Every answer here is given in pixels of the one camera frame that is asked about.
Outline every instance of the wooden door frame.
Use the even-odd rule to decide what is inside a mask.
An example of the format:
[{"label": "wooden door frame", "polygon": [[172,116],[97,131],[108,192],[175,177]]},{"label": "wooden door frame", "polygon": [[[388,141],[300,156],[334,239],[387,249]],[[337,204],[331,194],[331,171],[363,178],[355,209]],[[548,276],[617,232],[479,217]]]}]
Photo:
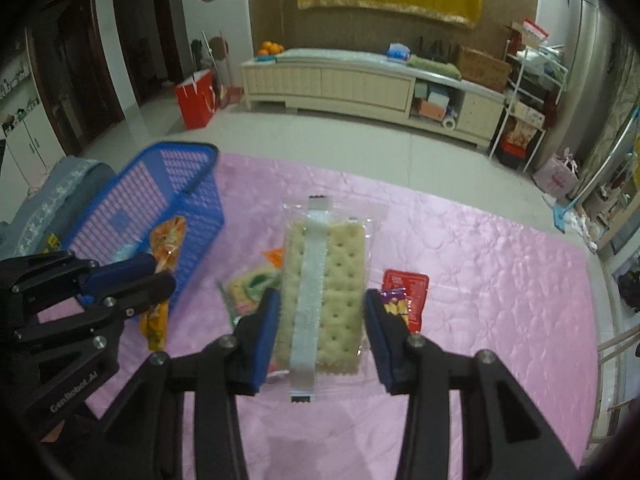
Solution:
[{"label": "wooden door frame", "polygon": [[[60,3],[62,0],[46,0],[44,6],[41,10],[48,9],[49,7],[54,6],[57,3]],[[116,89],[113,86],[113,79],[111,78],[111,73],[109,72],[109,67],[107,65],[107,59],[104,55],[104,48],[102,46],[102,38],[100,36],[100,28],[98,27],[98,14],[95,8],[95,0],[89,0],[90,3],[90,16],[91,16],[91,29],[90,29],[90,45],[92,54],[94,59],[98,62],[98,71],[100,75],[104,78],[104,81],[107,83],[106,89],[109,97],[109,108],[111,109],[114,117],[116,117],[117,121],[124,120],[124,113],[122,111],[122,106],[120,105],[120,100],[116,94]],[[62,146],[62,149],[65,150],[65,153],[68,155],[72,153],[68,151],[71,145],[71,142],[66,139],[66,137],[60,131],[58,124],[56,123],[55,115],[53,114],[51,101],[49,100],[49,96],[45,91],[41,91],[40,89],[45,89],[44,80],[42,78],[42,73],[40,72],[40,67],[38,65],[37,55],[34,49],[33,43],[33,31],[31,27],[27,28],[27,41],[30,43],[29,49],[29,58],[31,60],[31,68],[33,70],[33,78],[36,81],[36,88],[38,89],[38,94],[40,95],[40,101],[44,106],[44,109],[47,113],[47,117],[49,118],[49,122],[53,126],[53,129],[56,133],[56,137]]]},{"label": "wooden door frame", "polygon": [[[116,29],[118,31],[118,39],[120,40],[120,49],[122,50],[122,57],[127,67],[127,75],[131,86],[133,87],[133,93],[136,96],[138,105],[142,104],[140,92],[136,87],[134,78],[131,77],[132,71],[130,70],[129,54],[126,52],[126,48],[123,46],[122,35],[120,31],[122,26],[120,20],[115,12],[115,2],[113,3],[114,14],[116,17]],[[156,27],[158,28],[158,36],[160,37],[160,48],[162,49],[162,57],[164,57],[164,65],[168,78],[173,80],[176,84],[182,82],[184,75],[182,72],[182,65],[180,64],[180,55],[178,53],[178,44],[175,41],[174,20],[171,15],[171,1],[170,0],[154,0],[154,11],[156,14]]]}]

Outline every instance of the pile of oranges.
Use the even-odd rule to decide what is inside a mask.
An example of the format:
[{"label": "pile of oranges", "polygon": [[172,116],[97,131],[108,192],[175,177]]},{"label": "pile of oranges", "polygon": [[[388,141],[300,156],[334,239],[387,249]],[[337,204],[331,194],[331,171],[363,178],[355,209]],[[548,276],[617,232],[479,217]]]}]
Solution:
[{"label": "pile of oranges", "polygon": [[265,41],[260,46],[258,56],[274,56],[275,54],[281,54],[284,52],[284,47],[277,43],[271,43],[271,41]]}]

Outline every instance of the roll of tape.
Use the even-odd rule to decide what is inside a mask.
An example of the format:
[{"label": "roll of tape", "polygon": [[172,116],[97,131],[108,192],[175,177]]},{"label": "roll of tape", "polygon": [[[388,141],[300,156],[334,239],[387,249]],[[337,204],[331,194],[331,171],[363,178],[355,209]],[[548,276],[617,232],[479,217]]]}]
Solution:
[{"label": "roll of tape", "polygon": [[442,126],[444,126],[445,130],[455,130],[456,129],[456,120],[448,115],[442,120]]}]

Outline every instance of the gold fringe trim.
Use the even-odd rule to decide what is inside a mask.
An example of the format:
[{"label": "gold fringe trim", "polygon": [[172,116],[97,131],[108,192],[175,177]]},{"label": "gold fringe trim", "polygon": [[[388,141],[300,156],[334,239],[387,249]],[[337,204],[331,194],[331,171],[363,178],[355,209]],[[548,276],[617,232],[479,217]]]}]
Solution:
[{"label": "gold fringe trim", "polygon": [[455,25],[463,25],[468,28],[474,28],[476,26],[475,22],[472,22],[470,19],[464,18],[463,16],[454,16],[452,14],[445,14],[444,12],[437,12],[436,10],[426,9],[425,7],[421,7],[417,5],[372,2],[370,0],[305,0],[304,2],[298,1],[298,8],[300,10],[311,9],[313,7],[357,7],[359,9],[390,10],[391,12],[402,12],[403,14],[412,14],[414,16],[422,16],[424,18],[431,18],[432,20],[439,20],[440,22],[453,23]]}]

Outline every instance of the pink gift bag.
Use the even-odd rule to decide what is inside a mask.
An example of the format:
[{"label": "pink gift bag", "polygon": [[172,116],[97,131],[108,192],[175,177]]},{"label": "pink gift bag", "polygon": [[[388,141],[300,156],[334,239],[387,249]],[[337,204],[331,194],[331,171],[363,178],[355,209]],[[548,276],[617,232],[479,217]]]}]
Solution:
[{"label": "pink gift bag", "polygon": [[553,154],[533,175],[533,181],[545,193],[562,198],[578,184],[578,166],[573,155],[564,150],[563,156]]}]

